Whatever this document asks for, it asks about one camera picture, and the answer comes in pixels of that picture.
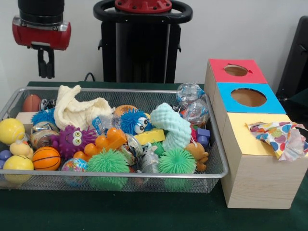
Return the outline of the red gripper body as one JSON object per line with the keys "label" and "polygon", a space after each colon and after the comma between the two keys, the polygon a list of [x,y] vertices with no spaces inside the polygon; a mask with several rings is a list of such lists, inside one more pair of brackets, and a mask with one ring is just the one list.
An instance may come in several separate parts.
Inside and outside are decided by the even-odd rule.
{"label": "red gripper body", "polygon": [[12,31],[15,42],[27,47],[47,46],[64,51],[69,46],[71,38],[71,24],[66,21],[58,26],[34,26],[26,24],[19,16],[15,16]]}

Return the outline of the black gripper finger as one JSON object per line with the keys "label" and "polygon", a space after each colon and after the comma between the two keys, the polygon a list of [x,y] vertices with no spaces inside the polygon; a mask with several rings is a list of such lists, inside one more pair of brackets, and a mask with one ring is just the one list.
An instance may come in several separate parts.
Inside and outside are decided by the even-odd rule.
{"label": "black gripper finger", "polygon": [[38,48],[38,66],[39,76],[42,78],[46,78],[46,62],[44,60],[44,50],[42,48]]}
{"label": "black gripper finger", "polygon": [[49,61],[46,64],[47,68],[47,78],[52,79],[55,77],[54,75],[54,50],[52,48],[47,49]]}

